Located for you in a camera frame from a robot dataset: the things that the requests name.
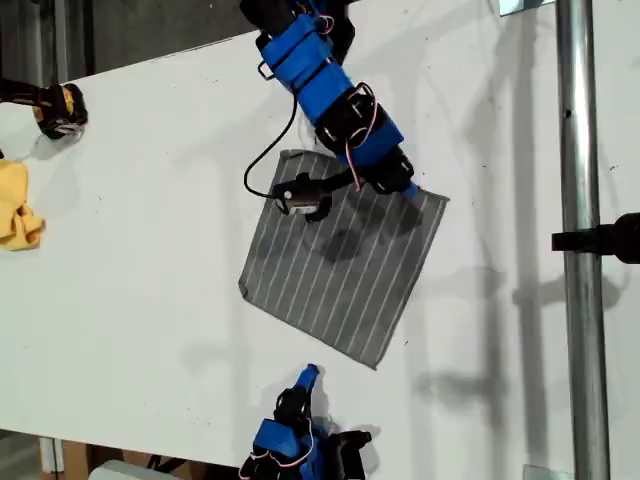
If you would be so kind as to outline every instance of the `yellow cloth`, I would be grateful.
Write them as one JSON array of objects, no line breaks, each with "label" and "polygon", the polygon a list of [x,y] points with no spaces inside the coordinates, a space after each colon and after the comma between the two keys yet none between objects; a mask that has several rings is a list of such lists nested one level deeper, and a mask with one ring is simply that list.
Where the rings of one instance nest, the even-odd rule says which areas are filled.
[{"label": "yellow cloth", "polygon": [[0,248],[37,247],[44,220],[27,205],[29,172],[21,163],[0,158]]}]

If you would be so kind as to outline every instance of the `metal pole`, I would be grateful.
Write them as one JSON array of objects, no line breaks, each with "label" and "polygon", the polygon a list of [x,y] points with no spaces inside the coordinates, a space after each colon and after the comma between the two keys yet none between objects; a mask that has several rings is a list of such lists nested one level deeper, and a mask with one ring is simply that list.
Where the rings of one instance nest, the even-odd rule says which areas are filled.
[{"label": "metal pole", "polygon": [[[591,0],[557,0],[564,231],[600,223]],[[576,480],[609,480],[602,266],[565,253]]]}]

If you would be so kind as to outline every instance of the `robotic arm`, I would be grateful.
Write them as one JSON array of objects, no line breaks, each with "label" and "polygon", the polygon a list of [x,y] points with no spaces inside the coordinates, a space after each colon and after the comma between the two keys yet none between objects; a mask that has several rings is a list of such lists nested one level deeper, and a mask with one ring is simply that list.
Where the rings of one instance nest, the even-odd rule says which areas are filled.
[{"label": "robotic arm", "polygon": [[[352,182],[358,190],[366,182],[382,195],[412,195],[417,188],[411,183],[413,167],[399,147],[402,134],[373,90],[364,83],[354,86],[342,68],[355,35],[346,3],[242,0],[240,4],[261,31],[256,40],[263,58],[258,71],[266,80],[278,79],[293,94],[317,138],[348,166],[327,179],[302,173],[262,195],[275,200],[282,213],[302,213],[310,222],[325,218],[331,193]],[[271,74],[264,72],[265,65]]]}]

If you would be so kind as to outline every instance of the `gray striped cloth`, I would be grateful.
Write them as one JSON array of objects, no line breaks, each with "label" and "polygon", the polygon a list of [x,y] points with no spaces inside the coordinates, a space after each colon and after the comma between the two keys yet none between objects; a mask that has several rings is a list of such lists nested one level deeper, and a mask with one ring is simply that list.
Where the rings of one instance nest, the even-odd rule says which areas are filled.
[{"label": "gray striped cloth", "polygon": [[[280,155],[273,184],[300,172],[344,169],[316,152]],[[239,280],[246,301],[357,362],[376,368],[411,295],[447,199],[377,195],[355,186],[333,194],[322,222],[285,216],[267,201]]]}]

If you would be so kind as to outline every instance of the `white table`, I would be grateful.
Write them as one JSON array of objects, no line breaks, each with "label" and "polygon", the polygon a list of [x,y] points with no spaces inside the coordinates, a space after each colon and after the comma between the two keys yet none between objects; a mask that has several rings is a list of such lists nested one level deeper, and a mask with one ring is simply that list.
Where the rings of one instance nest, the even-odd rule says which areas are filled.
[{"label": "white table", "polygon": [[[262,203],[247,163],[290,97],[256,34],[81,80],[91,119],[66,149],[28,109],[0,145],[29,166],[42,246],[0,255],[0,428],[239,464],[277,394],[326,369],[314,413],[373,427],[373,478],[510,480],[572,470],[553,7],[367,0],[346,62],[404,132],[417,182],[451,198],[379,370],[245,303]],[[595,2],[602,219],[638,211],[637,2]],[[298,128],[277,150],[311,146]],[[607,259],[615,480],[637,478],[638,270]]]}]

